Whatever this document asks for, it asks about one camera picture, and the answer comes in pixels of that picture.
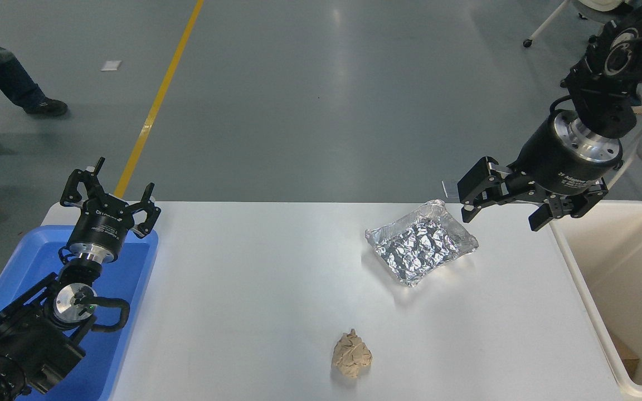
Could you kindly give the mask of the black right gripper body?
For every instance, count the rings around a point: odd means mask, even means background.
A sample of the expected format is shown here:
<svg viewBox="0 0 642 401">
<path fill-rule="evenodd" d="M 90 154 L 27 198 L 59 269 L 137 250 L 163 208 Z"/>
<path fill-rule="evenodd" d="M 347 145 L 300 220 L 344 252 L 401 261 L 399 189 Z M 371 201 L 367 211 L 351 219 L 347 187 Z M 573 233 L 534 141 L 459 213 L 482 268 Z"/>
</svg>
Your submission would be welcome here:
<svg viewBox="0 0 642 401">
<path fill-rule="evenodd" d="M 615 139 L 594 133 L 576 114 L 551 114 L 509 166 L 547 191 L 577 195 L 615 165 Z"/>
</svg>

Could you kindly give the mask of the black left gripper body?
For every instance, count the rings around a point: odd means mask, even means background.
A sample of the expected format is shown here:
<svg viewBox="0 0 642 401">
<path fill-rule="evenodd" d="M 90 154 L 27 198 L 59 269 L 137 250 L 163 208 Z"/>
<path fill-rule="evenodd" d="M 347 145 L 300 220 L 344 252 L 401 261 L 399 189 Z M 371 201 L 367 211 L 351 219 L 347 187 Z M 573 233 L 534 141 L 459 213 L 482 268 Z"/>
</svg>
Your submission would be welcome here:
<svg viewBox="0 0 642 401">
<path fill-rule="evenodd" d="M 132 227 L 128 203 L 110 194 L 91 197 L 82 204 L 80 218 L 68 240 L 71 253 L 82 253 L 88 244 L 118 255 Z"/>
</svg>

